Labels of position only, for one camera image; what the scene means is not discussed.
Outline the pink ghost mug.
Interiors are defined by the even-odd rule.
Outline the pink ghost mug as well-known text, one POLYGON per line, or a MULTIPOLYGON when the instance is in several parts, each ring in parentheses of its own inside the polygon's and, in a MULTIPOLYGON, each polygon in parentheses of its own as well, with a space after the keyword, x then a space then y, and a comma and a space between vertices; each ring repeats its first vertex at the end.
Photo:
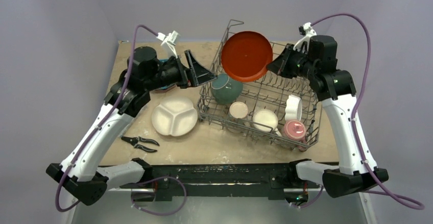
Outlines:
POLYGON ((283 136, 304 144, 306 144, 306 132, 307 129, 304 123, 296 119, 288 120, 282 129, 283 136))

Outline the white scalloped teal bowl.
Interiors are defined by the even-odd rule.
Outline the white scalloped teal bowl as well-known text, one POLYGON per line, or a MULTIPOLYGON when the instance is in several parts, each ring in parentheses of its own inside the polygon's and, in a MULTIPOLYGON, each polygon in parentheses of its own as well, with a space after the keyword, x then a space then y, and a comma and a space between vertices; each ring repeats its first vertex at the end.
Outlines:
POLYGON ((243 91, 243 83, 221 73, 211 82, 211 94, 220 105, 234 102, 243 91))

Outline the green floral mug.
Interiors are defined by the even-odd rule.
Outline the green floral mug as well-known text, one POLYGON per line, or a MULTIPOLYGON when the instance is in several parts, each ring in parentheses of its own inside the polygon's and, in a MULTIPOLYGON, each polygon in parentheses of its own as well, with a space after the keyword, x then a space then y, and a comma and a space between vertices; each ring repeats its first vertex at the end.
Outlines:
POLYGON ((256 111, 252 117, 252 126, 262 132, 282 136, 278 130, 278 117, 271 110, 261 109, 256 111))

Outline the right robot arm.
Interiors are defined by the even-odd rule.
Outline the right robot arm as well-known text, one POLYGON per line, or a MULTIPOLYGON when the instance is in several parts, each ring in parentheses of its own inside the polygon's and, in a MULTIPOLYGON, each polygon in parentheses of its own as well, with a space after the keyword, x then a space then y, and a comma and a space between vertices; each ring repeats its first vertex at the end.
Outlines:
POLYGON ((281 54, 267 65, 268 71, 283 78, 301 77, 328 116, 339 155, 339 164, 331 166, 312 160, 290 163, 286 179, 294 187, 311 181, 324 187, 332 198, 364 192, 386 182, 388 171, 374 160, 355 111, 355 84, 350 72, 336 67, 338 44, 327 35, 312 36, 301 49, 287 44, 281 54))

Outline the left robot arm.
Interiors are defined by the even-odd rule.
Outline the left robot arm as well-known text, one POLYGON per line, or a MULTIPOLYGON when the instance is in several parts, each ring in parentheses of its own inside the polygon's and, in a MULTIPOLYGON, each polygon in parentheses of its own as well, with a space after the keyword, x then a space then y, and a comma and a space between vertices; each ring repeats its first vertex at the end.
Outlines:
POLYGON ((128 67, 109 90, 100 112, 77 147, 61 163, 52 163, 46 173, 79 202, 90 206, 112 188, 126 184, 148 187, 152 167, 135 158, 117 166, 101 167, 100 162, 119 134, 150 101, 150 93, 164 86, 182 89, 199 87, 216 78, 189 50, 187 63, 177 56, 160 61, 149 46, 136 48, 128 58, 128 67))

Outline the orange red plate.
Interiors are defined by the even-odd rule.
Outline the orange red plate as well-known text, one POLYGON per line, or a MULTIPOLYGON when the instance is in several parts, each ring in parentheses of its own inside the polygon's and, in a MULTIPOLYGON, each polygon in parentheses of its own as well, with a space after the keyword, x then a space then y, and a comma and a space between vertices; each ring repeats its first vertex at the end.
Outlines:
POLYGON ((238 32, 223 44, 221 50, 223 70, 230 78, 243 83, 262 78, 272 61, 271 44, 258 32, 238 32))

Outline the cream dragon mug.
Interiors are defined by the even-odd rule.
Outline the cream dragon mug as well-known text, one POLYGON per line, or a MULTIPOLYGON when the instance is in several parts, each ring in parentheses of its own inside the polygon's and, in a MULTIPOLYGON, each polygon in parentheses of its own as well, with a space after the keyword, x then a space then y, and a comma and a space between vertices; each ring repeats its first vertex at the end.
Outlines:
POLYGON ((243 102, 234 102, 228 112, 230 124, 227 129, 233 133, 241 133, 247 126, 248 106, 243 102))

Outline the cream divided plate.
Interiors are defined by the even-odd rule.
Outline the cream divided plate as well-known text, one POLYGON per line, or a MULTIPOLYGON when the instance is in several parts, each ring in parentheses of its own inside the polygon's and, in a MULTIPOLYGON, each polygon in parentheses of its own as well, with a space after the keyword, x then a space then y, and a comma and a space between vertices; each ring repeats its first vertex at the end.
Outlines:
POLYGON ((198 121, 198 112, 185 96, 169 96, 153 109, 151 122, 157 133, 179 137, 189 133, 198 121))

